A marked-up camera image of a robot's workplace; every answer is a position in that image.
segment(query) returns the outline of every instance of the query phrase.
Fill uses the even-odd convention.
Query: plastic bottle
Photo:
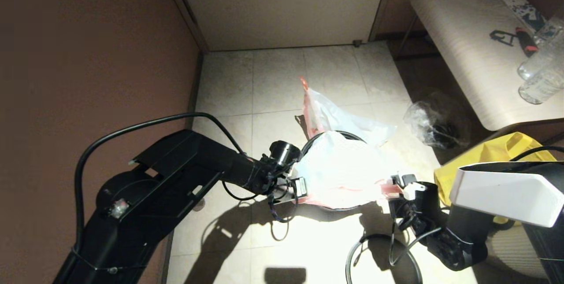
[[[521,87],[519,95],[527,102],[539,105],[564,89],[564,63],[562,57],[550,61]]]
[[[534,43],[538,48],[544,47],[544,45],[550,42],[558,33],[562,32],[564,29],[564,1],[560,4],[560,7],[550,20],[546,21],[544,27],[538,30],[532,37]]]
[[[559,33],[551,41],[548,41],[543,48],[534,53],[530,59],[524,61],[517,69],[517,73],[522,79],[527,81],[550,61],[563,55],[564,33]]]

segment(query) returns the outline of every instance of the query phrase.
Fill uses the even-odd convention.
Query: white robot part
[[[564,194],[542,175],[459,168],[450,193],[453,204],[537,226],[552,227]]]

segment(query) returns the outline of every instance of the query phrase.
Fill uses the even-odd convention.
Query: white bench
[[[519,96],[523,80],[516,70],[527,58],[516,39],[509,47],[489,36],[523,27],[502,0],[411,0],[411,5],[486,129],[564,118],[564,92],[541,105]]]

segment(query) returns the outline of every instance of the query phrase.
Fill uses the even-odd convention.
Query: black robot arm
[[[133,170],[100,188],[81,250],[73,247],[54,283],[137,283],[157,244],[218,180],[254,194],[281,192],[278,178],[300,155],[282,141],[255,160],[189,130],[161,138],[133,159]],[[292,199],[292,192],[284,195]]]

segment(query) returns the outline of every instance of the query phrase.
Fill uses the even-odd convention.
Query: cable
[[[399,256],[397,256],[397,258],[396,258],[395,260],[393,260],[393,240],[395,240],[395,239],[393,238],[393,232],[395,231],[395,223],[392,224],[391,230],[392,230],[392,232],[391,232],[391,239],[392,239],[392,241],[390,241],[390,250],[389,250],[389,254],[388,254],[388,262],[390,263],[391,266],[395,266],[395,264],[396,264],[397,262],[399,262],[399,260],[401,260],[401,258],[403,258],[406,254],[409,253],[409,250],[411,249],[411,247],[415,246],[415,244],[416,244],[417,242],[421,241],[421,240],[422,240],[423,238],[425,238],[426,236],[428,236],[428,235],[430,235],[430,234],[433,234],[433,233],[435,233],[435,232],[441,231],[441,227],[434,228],[433,230],[427,231],[427,232],[425,232],[424,234],[421,234],[420,236],[418,236],[417,238],[415,238],[415,240],[413,240],[413,242],[411,242],[411,243],[407,246],[407,248],[406,248],[405,250],[403,250],[403,252],[400,253]]]
[[[288,178],[286,177],[286,178],[285,178],[285,181],[286,181],[286,189],[284,190],[284,192],[282,193],[282,195],[280,195],[280,196],[274,198],[274,200],[280,200],[280,199],[284,198],[284,196],[286,196],[286,195],[288,194],[288,190],[290,190],[290,180],[288,180]]]
[[[517,160],[524,158],[525,156],[531,155],[531,154],[536,153],[538,151],[546,151],[546,150],[552,150],[552,151],[558,151],[558,152],[564,153],[564,148],[562,148],[560,146],[540,146],[539,148],[534,148],[534,149],[530,149],[528,151],[522,152],[518,156],[515,156],[514,158],[510,159],[509,161],[515,162]]]
[[[292,186],[292,189],[294,190],[295,203],[294,203],[294,208],[292,209],[292,213],[287,218],[281,218],[280,216],[278,216],[276,210],[274,209],[274,194],[272,193],[268,194],[268,206],[270,207],[270,213],[272,214],[272,217],[274,217],[276,221],[282,222],[283,224],[287,224],[288,222],[292,221],[292,219],[294,219],[294,217],[296,216],[296,209],[298,208],[298,191],[296,188],[296,184],[294,182],[290,182],[290,186]]]
[[[406,248],[405,252],[407,252],[407,256],[409,257],[409,260],[411,261],[411,264],[413,265],[413,268],[415,269],[415,274],[417,276],[417,283],[418,284],[423,284],[423,276],[421,275],[421,270],[419,269],[419,265],[417,264],[417,261],[415,260],[415,257],[413,256],[413,254],[411,254],[411,252],[409,252],[409,250],[407,249],[407,247],[405,246],[405,244],[403,244],[402,242],[400,242],[399,240],[393,240],[391,236],[387,235],[387,234],[380,234],[380,233],[375,233],[375,234],[371,234],[369,236],[363,236],[362,238],[360,238],[360,240],[358,242],[356,242],[354,244],[354,246],[352,246],[351,250],[349,251],[349,255],[347,256],[347,262],[345,264],[345,276],[347,279],[347,284],[352,284],[352,279],[351,279],[351,264],[353,261],[353,256],[354,256],[354,252],[358,249],[358,247],[360,247],[365,241],[367,240],[371,240],[371,239],[390,239],[392,241],[397,242],[397,244],[403,246]]]
[[[259,195],[259,194],[254,194],[253,196],[240,198],[240,197],[237,197],[237,196],[233,195],[233,193],[229,191],[229,189],[227,188],[227,185],[225,184],[225,181],[221,181],[221,184],[223,184],[223,189],[225,189],[225,191],[229,194],[229,196],[233,197],[234,199],[239,200],[240,202],[244,202],[244,201],[246,201],[246,200],[252,200],[252,199],[254,199],[256,196]]]
[[[177,115],[171,115],[169,117],[159,118],[135,125],[131,125],[127,128],[123,128],[121,130],[115,131],[110,133],[109,135],[103,136],[92,143],[80,156],[78,163],[76,165],[76,170],[74,171],[74,201],[76,204],[76,243],[74,244],[74,250],[78,254],[82,249],[82,240],[84,238],[84,200],[82,196],[82,175],[84,172],[84,167],[86,165],[86,161],[88,157],[96,150],[99,146],[104,144],[105,142],[117,138],[121,135],[125,135],[126,133],[139,130],[142,128],[150,127],[152,125],[157,125],[160,123],[170,122],[178,119],[183,118],[190,118],[190,117],[204,117],[210,119],[213,123],[215,123],[219,129],[227,136],[229,141],[234,145],[235,149],[242,154],[245,155],[245,152],[241,149],[241,147],[237,144],[235,139],[231,136],[231,133],[227,131],[227,129],[217,120],[213,115],[206,114],[206,113],[183,113]]]

